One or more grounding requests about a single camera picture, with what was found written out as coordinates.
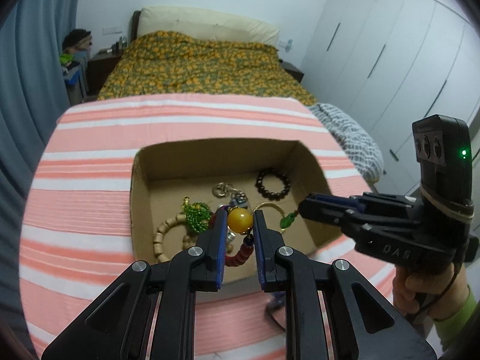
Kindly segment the right hand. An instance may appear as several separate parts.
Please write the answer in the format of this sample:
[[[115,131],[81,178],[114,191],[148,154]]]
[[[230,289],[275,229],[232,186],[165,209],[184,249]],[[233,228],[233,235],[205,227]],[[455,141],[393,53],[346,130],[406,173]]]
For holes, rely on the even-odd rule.
[[[455,272],[453,264],[442,274],[431,276],[409,273],[403,267],[396,267],[393,280],[394,307],[403,316],[416,314],[421,308],[416,300],[418,293],[439,295],[451,284],[448,291],[427,311],[433,320],[447,320],[461,310],[470,295],[465,268],[461,267],[453,280]]]

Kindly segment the green sleeved right forearm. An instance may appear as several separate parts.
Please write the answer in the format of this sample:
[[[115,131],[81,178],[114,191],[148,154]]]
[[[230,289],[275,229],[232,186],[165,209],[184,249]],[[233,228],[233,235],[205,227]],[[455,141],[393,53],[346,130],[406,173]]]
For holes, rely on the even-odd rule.
[[[450,288],[438,303],[430,309],[430,317],[442,345],[442,351],[457,341],[463,330],[473,317],[477,301],[465,283],[457,289]]]

